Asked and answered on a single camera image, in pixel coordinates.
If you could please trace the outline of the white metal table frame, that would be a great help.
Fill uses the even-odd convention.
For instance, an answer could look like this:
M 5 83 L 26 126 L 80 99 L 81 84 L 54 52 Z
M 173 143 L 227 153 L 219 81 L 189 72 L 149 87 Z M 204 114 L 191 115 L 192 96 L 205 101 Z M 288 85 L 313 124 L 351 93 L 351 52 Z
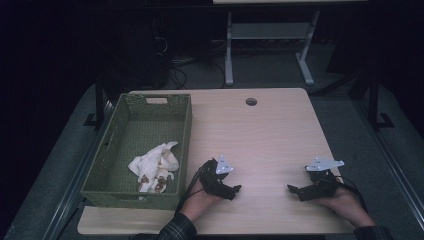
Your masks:
M 313 85 L 314 80 L 306 62 L 316 25 L 320 16 L 315 11 L 309 22 L 299 23 L 236 23 L 232 13 L 227 14 L 226 54 L 225 54 L 225 84 L 234 83 L 232 64 L 233 40 L 303 40 L 302 50 L 295 54 L 298 66 L 307 85 Z

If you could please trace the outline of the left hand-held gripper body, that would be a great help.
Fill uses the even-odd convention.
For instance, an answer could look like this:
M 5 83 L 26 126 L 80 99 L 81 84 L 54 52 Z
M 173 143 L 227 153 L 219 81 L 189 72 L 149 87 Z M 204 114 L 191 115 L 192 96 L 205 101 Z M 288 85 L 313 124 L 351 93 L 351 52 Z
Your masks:
M 212 158 L 201 168 L 199 181 L 203 190 L 210 195 L 215 195 L 223 199 L 228 199 L 230 194 L 235 193 L 233 187 L 227 186 L 223 180 L 229 175 L 233 168 L 227 164 L 223 157 L 218 160 Z

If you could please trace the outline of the black stand post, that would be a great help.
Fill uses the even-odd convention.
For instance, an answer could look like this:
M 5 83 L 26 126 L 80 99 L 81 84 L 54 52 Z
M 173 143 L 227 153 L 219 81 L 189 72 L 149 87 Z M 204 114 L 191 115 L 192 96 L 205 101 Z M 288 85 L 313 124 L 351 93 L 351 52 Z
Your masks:
M 95 112 L 90 113 L 84 122 L 84 126 L 92 126 L 95 130 L 98 130 L 105 118 L 104 114 L 104 88 L 102 79 L 100 76 L 97 77 L 94 84 L 95 87 Z
M 394 124 L 386 113 L 378 110 L 379 81 L 375 73 L 372 74 L 369 87 L 368 120 L 371 126 L 379 131 L 381 128 L 393 128 Z

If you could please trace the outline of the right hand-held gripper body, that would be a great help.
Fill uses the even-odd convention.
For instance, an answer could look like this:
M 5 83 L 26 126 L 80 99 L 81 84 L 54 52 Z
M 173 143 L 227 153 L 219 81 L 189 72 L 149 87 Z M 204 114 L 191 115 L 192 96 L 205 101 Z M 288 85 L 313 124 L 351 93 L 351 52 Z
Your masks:
M 311 199 L 332 197 L 337 188 L 337 180 L 331 170 L 344 165 L 345 163 L 342 160 L 314 158 L 305 167 L 312 184 L 304 187 L 302 193 L 310 194 Z

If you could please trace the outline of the white bear print cloth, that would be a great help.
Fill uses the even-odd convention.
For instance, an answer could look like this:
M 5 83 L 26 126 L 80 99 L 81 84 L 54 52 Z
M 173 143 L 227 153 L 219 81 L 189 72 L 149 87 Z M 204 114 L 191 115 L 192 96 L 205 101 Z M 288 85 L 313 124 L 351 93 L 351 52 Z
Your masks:
M 171 149 L 177 142 L 163 143 L 149 150 L 142 156 L 135 157 L 128 165 L 138 180 L 138 191 L 142 193 L 163 193 L 168 185 L 168 179 L 174 180 L 174 173 L 180 163 Z

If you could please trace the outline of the green woven basket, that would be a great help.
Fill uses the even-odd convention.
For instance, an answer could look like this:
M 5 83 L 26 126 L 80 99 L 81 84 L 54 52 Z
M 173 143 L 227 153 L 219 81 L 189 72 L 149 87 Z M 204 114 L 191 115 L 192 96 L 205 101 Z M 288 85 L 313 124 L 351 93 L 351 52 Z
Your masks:
M 174 210 L 185 192 L 192 125 L 188 94 L 123 94 L 99 144 L 81 189 L 97 207 Z M 141 192 L 129 164 L 153 148 L 173 142 L 179 168 L 164 192 Z

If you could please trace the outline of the person's right hand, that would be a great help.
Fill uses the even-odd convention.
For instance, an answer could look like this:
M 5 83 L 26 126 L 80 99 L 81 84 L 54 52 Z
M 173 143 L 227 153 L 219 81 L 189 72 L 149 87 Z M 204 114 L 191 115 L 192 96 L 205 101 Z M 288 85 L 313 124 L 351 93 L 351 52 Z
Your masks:
M 347 220 L 355 228 L 376 225 L 354 194 L 347 189 L 338 188 L 332 197 L 314 199 L 312 203 L 333 210 L 339 217 Z

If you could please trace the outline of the person's left hand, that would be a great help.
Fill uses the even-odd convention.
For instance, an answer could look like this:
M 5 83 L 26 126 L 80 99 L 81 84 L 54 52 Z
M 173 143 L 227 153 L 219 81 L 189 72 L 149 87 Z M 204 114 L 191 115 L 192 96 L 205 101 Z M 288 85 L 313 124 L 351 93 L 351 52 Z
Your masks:
M 190 191 L 188 199 L 183 204 L 180 213 L 185 215 L 190 221 L 195 222 L 221 201 L 222 198 L 205 192 L 202 184 L 197 181 Z

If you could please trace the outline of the aluminium rail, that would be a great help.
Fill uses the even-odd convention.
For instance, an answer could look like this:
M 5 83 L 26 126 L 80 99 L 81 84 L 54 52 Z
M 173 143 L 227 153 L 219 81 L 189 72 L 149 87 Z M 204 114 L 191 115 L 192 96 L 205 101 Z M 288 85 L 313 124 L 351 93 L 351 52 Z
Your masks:
M 81 160 L 78 162 L 69 185 L 66 187 L 64 195 L 56 207 L 53 217 L 50 220 L 45 233 L 43 234 L 42 240 L 58 240 L 60 235 L 65 230 L 66 225 L 71 221 L 74 214 L 78 211 L 79 204 L 81 202 L 80 190 L 113 110 L 113 104 L 110 101 L 107 101 L 100 109 L 100 111 L 103 113 L 102 122 L 99 121 L 99 113 L 90 114 L 88 116 L 90 124 L 97 124 L 97 126 L 94 130 L 94 133 L 90 137 Z
M 374 141 L 378 145 L 380 152 L 385 158 L 389 172 L 391 173 L 396 185 L 398 186 L 398 189 L 400 190 L 418 225 L 424 232 L 424 202 L 419 198 L 415 189 L 413 188 L 407 176 L 405 175 L 404 171 L 401 169 L 395 155 L 393 154 L 393 152 L 387 145 L 387 142 L 385 141 L 383 135 L 381 134 L 380 129 L 376 128 L 368 120 L 367 110 L 364 105 L 359 101 L 354 101 L 353 105 L 355 106 L 355 109 L 359 112 L 361 119 L 365 123 Z

